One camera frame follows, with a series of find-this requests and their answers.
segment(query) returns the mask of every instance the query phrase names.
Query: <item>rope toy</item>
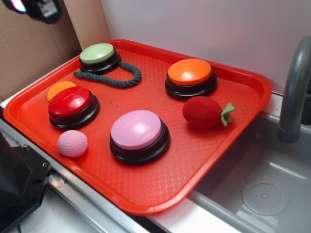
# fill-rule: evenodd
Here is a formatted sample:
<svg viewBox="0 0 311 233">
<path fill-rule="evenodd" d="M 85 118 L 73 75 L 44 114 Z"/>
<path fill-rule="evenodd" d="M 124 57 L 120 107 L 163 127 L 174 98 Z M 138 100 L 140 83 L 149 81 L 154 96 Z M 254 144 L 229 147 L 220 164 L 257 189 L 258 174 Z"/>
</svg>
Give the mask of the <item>rope toy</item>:
<svg viewBox="0 0 311 233">
<path fill-rule="evenodd" d="M 115 79 L 111 79 L 107 76 L 100 76 L 98 74 L 88 73 L 88 72 L 74 72 L 73 75 L 78 78 L 88 79 L 92 81 L 102 82 L 110 86 L 118 87 L 118 88 L 129 88 L 135 86 L 141 80 L 141 71 L 136 67 L 128 63 L 120 62 L 119 66 L 123 69 L 126 69 L 134 74 L 134 78 L 128 81 L 119 81 Z"/>
</svg>

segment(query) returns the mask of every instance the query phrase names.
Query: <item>red strawberry toy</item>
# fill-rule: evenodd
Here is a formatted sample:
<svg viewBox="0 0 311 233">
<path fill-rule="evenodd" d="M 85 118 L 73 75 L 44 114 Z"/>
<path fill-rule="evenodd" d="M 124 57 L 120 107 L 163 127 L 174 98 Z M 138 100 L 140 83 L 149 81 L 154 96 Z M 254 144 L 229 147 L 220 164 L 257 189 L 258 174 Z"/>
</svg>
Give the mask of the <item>red strawberry toy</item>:
<svg viewBox="0 0 311 233">
<path fill-rule="evenodd" d="M 209 97 L 197 96 L 189 99 L 183 107 L 184 118 L 190 125 L 200 128 L 209 129 L 222 120 L 224 126 L 231 122 L 230 112 L 235 108 L 231 103 L 222 110 L 219 103 Z"/>
</svg>

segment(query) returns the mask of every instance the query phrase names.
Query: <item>orange lid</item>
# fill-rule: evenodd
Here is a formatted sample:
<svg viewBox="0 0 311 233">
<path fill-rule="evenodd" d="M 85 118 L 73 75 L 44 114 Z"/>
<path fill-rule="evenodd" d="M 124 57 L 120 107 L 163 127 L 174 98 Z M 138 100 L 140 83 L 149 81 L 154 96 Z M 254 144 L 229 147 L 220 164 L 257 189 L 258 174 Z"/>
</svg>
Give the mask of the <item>orange lid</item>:
<svg viewBox="0 0 311 233">
<path fill-rule="evenodd" d="M 168 71 L 170 80 L 177 85 L 190 86 L 204 82 L 211 75 L 207 61 L 190 58 L 174 63 Z"/>
</svg>

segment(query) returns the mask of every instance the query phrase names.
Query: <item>red tray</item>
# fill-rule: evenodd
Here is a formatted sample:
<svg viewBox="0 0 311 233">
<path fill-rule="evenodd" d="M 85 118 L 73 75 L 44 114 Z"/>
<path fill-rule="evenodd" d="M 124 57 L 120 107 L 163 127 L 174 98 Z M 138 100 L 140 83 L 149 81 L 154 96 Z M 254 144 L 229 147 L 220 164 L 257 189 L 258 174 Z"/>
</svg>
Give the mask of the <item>red tray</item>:
<svg viewBox="0 0 311 233">
<path fill-rule="evenodd" d="M 4 117 L 125 212 L 152 215 L 175 206 L 187 196 L 261 111 L 272 90 L 268 81 L 258 74 L 210 62 L 218 84 L 209 96 L 223 108 L 232 102 L 236 110 L 227 127 L 219 124 L 209 130 L 195 129 L 183 118 L 184 101 L 169 97 L 164 87 L 169 67 L 189 56 L 128 40 L 108 43 L 120 53 L 123 62 L 141 70 L 141 83 L 118 89 L 79 79 L 72 74 L 80 71 L 76 57 L 17 95 L 5 108 Z M 118 67 L 106 76 L 129 80 L 133 74 Z M 79 129 L 87 136 L 89 145 L 85 154 L 76 159 L 59 153 L 57 140 L 63 132 L 49 122 L 47 92 L 60 81 L 86 87 L 101 105 L 98 116 Z M 171 144 L 155 162 L 127 166 L 117 162 L 110 152 L 110 129 L 121 115 L 137 109 L 150 110 L 163 120 L 170 130 Z"/>
</svg>

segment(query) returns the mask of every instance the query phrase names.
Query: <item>stainless steel sink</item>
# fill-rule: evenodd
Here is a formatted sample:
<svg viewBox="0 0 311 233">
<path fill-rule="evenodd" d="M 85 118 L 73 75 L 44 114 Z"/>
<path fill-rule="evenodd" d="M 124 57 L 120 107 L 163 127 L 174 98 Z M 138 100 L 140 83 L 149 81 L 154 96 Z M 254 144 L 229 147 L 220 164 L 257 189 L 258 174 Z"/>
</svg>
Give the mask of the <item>stainless steel sink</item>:
<svg viewBox="0 0 311 233">
<path fill-rule="evenodd" d="M 277 124 L 261 112 L 189 199 L 241 232 L 311 232 L 311 128 L 285 144 Z"/>
</svg>

